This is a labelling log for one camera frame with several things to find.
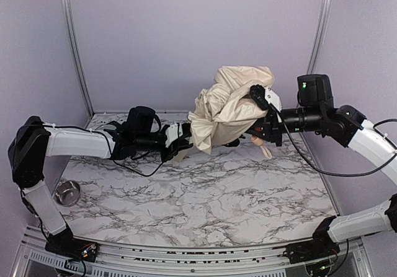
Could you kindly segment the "beige folding umbrella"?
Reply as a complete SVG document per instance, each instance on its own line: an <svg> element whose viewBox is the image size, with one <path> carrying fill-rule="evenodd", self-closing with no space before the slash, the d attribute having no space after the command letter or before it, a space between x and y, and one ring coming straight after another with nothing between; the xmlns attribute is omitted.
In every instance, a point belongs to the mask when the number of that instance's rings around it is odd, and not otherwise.
<svg viewBox="0 0 397 277"><path fill-rule="evenodd" d="M266 66L222 66L214 85L203 89L189 112L191 141L207 154L212 147L229 144L268 113L250 97L252 86L272 87L274 75Z"/></svg>

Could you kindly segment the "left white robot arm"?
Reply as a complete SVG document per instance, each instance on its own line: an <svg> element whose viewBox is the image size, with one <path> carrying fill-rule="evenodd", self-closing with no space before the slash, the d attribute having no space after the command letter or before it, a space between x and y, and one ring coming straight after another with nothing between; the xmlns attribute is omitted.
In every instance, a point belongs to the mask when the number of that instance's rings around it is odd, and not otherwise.
<svg viewBox="0 0 397 277"><path fill-rule="evenodd" d="M123 123L111 121L96 130L58 126L31 116L18 129L7 154L12 180L33 214L50 235L72 237L44 182L46 158L87 156L119 165L122 160L136 159L138 152L157 152L165 163L192 147L190 136L189 123L162 125L153 109L142 106L132 108Z"/></svg>

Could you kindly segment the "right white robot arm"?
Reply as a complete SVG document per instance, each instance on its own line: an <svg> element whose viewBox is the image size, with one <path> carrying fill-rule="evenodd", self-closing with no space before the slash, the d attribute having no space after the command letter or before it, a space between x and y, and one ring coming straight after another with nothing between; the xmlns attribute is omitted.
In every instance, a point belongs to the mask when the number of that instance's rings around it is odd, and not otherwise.
<svg viewBox="0 0 397 277"><path fill-rule="evenodd" d="M271 88L251 86L249 97L266 115L257 119L248 133L276 146L281 146L284 136L291 139L294 133L331 138L372 167L366 171L332 172L314 165L300 149L296 151L309 167L324 176L361 178L381 172L391 183L396 183L396 143L379 130L389 120L373 123L351 105L335 107L331 82L325 74L299 76L297 85L295 108L282 108L281 100ZM396 231L396 195L363 211L324 219L312 239L322 245L338 244L385 231Z"/></svg>

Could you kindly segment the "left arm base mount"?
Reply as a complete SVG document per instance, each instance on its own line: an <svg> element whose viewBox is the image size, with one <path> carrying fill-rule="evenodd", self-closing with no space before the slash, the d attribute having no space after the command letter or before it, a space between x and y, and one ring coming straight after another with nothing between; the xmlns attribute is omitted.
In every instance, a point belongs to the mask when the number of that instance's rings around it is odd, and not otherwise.
<svg viewBox="0 0 397 277"><path fill-rule="evenodd" d="M49 233L45 245L48 252L93 263L97 258L98 248L97 242L75 238L68 226L56 235Z"/></svg>

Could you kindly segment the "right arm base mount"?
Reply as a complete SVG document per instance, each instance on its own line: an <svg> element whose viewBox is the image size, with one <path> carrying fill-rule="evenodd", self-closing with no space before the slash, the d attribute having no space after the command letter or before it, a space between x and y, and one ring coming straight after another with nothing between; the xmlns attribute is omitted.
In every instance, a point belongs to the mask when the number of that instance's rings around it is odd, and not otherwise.
<svg viewBox="0 0 397 277"><path fill-rule="evenodd" d="M294 264L338 254L339 245L328 234L329 226L335 218L336 216L331 216L324 219L314 230L311 240L288 244L283 251L283 256Z"/></svg>

